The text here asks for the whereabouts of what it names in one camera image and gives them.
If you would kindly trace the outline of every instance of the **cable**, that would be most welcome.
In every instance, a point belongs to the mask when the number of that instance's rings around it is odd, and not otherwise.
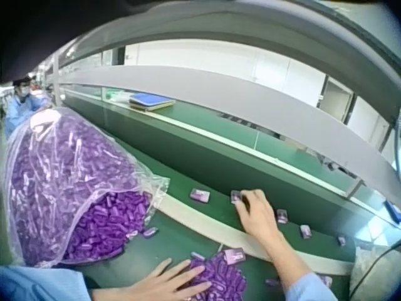
[[[395,172],[397,173],[397,177],[399,179],[399,181],[401,182],[401,172],[400,172],[400,158],[399,158],[399,140],[400,140],[400,128],[401,128],[401,108],[400,108],[400,112],[398,114],[398,118],[397,121],[395,122],[395,126],[394,126],[394,158],[395,158]],[[362,284],[362,282],[366,279],[366,277],[369,275],[369,273],[373,270],[373,268],[375,267],[376,263],[378,263],[378,261],[383,258],[383,256],[385,256],[386,254],[388,254],[389,252],[399,248],[401,246],[401,241],[398,242],[397,244],[393,245],[390,249],[388,249],[386,252],[383,252],[378,258],[376,258],[376,260],[372,263],[372,265],[369,267],[369,269],[366,271],[366,273],[362,276],[362,278],[359,280],[359,282],[357,283],[357,285],[355,285],[354,289],[352,290],[352,292],[350,293],[350,299],[353,297],[353,295],[355,294],[355,292],[358,290],[359,286]]]
[[[358,288],[362,284],[362,282],[366,279],[366,277],[369,275],[369,273],[373,270],[373,268],[375,267],[376,263],[378,263],[378,261],[381,258],[383,258],[383,256],[385,256],[386,254],[390,253],[391,251],[394,251],[395,249],[399,248],[400,246],[401,246],[401,241],[398,242],[397,244],[393,245],[390,249],[388,249],[387,251],[383,252],[378,258],[375,259],[375,261],[372,263],[372,265],[369,267],[369,269],[366,271],[366,273],[362,276],[362,278],[359,280],[357,285],[355,285],[355,287],[351,291],[350,300],[352,299],[352,297],[354,296],[355,292],[358,290]]]

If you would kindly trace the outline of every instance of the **blue sleeve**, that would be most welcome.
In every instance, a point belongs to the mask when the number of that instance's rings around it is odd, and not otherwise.
[[[39,110],[41,107],[44,107],[48,103],[46,98],[38,98],[33,95],[30,95],[29,99],[31,100],[31,108],[34,112]]]
[[[333,292],[315,273],[309,273],[286,292],[286,301],[336,301]]]
[[[59,268],[0,267],[0,295],[9,301],[90,301],[83,276]]]
[[[22,115],[19,113],[18,104],[14,101],[10,102],[10,105],[7,110],[6,115],[6,123],[5,123],[5,131],[6,131],[6,138],[11,135],[12,132],[23,123],[26,119],[32,116],[32,111],[26,111]]]

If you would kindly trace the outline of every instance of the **worker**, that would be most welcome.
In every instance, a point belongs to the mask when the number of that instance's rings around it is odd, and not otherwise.
[[[22,79],[13,81],[14,97],[9,101],[9,107],[6,114],[6,139],[11,133],[29,119],[35,112],[48,108],[51,104],[48,99],[38,99],[32,96],[30,91],[31,78],[26,76]]]
[[[296,254],[278,230],[274,212],[261,190],[241,191],[249,201],[249,211],[241,200],[235,202],[244,229],[257,239],[276,267],[287,301],[337,300],[331,290]],[[183,287],[204,271],[204,267],[185,269],[186,260],[170,270],[171,259],[163,261],[138,283],[123,288],[100,288],[88,291],[79,272],[63,269],[26,267],[0,268],[0,292],[4,300],[64,301],[181,301],[207,290],[210,282]]]

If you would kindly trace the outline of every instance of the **blue book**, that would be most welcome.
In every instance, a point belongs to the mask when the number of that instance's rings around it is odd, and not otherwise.
[[[388,213],[390,213],[390,216],[393,218],[393,220],[396,223],[400,223],[401,222],[401,210],[396,206],[393,205],[392,203],[390,203],[389,201],[385,201],[384,205],[387,208]]]
[[[150,108],[174,104],[175,100],[154,94],[135,93],[130,96],[130,103],[141,107]]]

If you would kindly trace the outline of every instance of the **white wall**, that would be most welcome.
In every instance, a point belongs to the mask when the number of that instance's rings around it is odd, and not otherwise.
[[[376,149],[388,129],[388,123],[383,117],[361,97],[357,98],[347,126]]]
[[[337,120],[343,121],[350,98],[349,93],[329,82],[323,100],[320,102],[320,109]]]
[[[167,40],[129,45],[126,65],[180,66],[253,81],[316,106],[325,74],[270,51],[223,41]]]

